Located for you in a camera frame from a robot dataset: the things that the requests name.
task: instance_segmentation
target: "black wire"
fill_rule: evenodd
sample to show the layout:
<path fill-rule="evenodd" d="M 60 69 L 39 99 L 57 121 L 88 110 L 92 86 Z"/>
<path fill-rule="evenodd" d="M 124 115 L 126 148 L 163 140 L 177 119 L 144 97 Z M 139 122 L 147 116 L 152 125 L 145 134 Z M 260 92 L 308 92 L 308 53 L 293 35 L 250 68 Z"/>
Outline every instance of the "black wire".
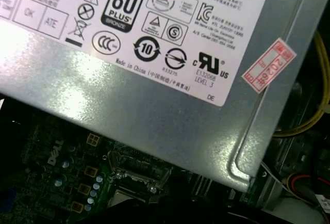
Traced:
<path fill-rule="evenodd" d="M 320 191 L 320 182 L 318 180 L 318 163 L 319 156 L 322 149 L 322 145 L 324 144 L 324 137 L 317 139 L 313 144 L 313 151 L 311 154 L 311 170 L 310 170 L 310 182 L 311 189 L 315 194 L 322 194 Z"/>

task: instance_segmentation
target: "ccc certification mark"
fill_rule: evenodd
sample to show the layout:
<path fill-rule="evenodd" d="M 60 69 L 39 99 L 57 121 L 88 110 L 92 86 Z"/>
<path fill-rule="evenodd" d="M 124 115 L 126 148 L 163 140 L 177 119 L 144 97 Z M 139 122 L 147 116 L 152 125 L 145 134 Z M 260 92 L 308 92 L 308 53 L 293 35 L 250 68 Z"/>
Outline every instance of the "ccc certification mark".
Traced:
<path fill-rule="evenodd" d="M 142 2 L 143 0 L 108 0 L 101 22 L 127 33 L 133 27 Z"/>
<path fill-rule="evenodd" d="M 94 48 L 104 55 L 113 55 L 120 49 L 119 38 L 108 31 L 100 31 L 93 36 Z"/>
<path fill-rule="evenodd" d="M 153 37 L 141 37 L 134 44 L 134 52 L 142 61 L 153 61 L 160 54 L 159 43 Z"/>
<path fill-rule="evenodd" d="M 187 55 L 182 49 L 171 49 L 165 55 L 166 65 L 173 69 L 178 70 L 183 68 L 187 62 Z"/>

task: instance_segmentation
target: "capacitor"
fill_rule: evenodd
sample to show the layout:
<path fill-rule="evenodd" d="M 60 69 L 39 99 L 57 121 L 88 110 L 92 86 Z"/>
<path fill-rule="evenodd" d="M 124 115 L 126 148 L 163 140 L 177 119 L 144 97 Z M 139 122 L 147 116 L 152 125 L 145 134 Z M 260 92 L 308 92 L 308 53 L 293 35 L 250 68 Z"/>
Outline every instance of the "capacitor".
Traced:
<path fill-rule="evenodd" d="M 69 165 L 70 165 L 70 161 L 68 161 L 67 159 L 62 161 L 62 163 L 61 163 L 61 167 L 63 167 L 63 168 L 68 168 Z"/>
<path fill-rule="evenodd" d="M 95 190 L 91 190 L 91 192 L 89 193 L 91 195 L 91 197 L 96 197 L 97 193 Z"/>
<path fill-rule="evenodd" d="M 64 174 L 57 174 L 57 175 L 55 175 L 54 180 L 53 180 L 54 185 L 56 187 L 62 186 L 66 181 L 67 181 L 67 178 L 66 178 L 66 176 Z"/>
<path fill-rule="evenodd" d="M 76 146 L 73 143 L 70 143 L 68 145 L 68 151 L 69 152 L 74 152 L 74 150 L 76 150 Z"/>
<path fill-rule="evenodd" d="M 100 185 L 98 183 L 93 184 L 93 189 L 98 190 L 100 188 Z"/>
<path fill-rule="evenodd" d="M 102 177 L 102 176 L 97 176 L 97 177 L 96 177 L 96 181 L 97 181 L 98 183 L 101 183 L 101 182 L 103 181 L 103 177 Z"/>
<path fill-rule="evenodd" d="M 86 211 L 91 211 L 91 209 L 92 209 L 91 205 L 85 205 L 85 210 Z"/>
<path fill-rule="evenodd" d="M 89 198 L 87 199 L 87 202 L 88 202 L 89 204 L 93 204 L 93 203 L 94 203 L 94 198 L 89 197 Z"/>
<path fill-rule="evenodd" d="M 73 164 L 73 159 L 71 157 L 65 157 L 61 162 L 61 167 L 68 168 L 71 164 Z"/>

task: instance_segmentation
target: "red and white sticker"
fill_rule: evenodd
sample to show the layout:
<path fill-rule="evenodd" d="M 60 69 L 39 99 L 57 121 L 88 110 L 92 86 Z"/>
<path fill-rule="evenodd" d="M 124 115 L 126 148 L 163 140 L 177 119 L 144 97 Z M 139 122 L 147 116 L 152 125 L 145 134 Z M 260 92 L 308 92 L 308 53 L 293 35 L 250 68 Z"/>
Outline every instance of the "red and white sticker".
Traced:
<path fill-rule="evenodd" d="M 297 54 L 278 38 L 242 77 L 261 93 L 296 56 Z"/>

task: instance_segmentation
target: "green circuit board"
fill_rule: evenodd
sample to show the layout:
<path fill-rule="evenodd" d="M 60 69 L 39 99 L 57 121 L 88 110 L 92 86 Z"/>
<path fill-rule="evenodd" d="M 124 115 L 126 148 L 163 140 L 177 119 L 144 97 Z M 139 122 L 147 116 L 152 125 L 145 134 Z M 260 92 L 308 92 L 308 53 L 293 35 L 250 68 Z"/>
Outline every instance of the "green circuit board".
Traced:
<path fill-rule="evenodd" d="M 172 170 L 160 159 L 43 112 L 32 118 L 21 159 L 31 172 L 13 186 L 17 194 L 11 210 L 0 213 L 3 224 L 76 223 L 110 207 L 116 190 L 128 189 L 147 202 L 163 190 Z M 118 180 L 121 170 L 141 179 Z"/>

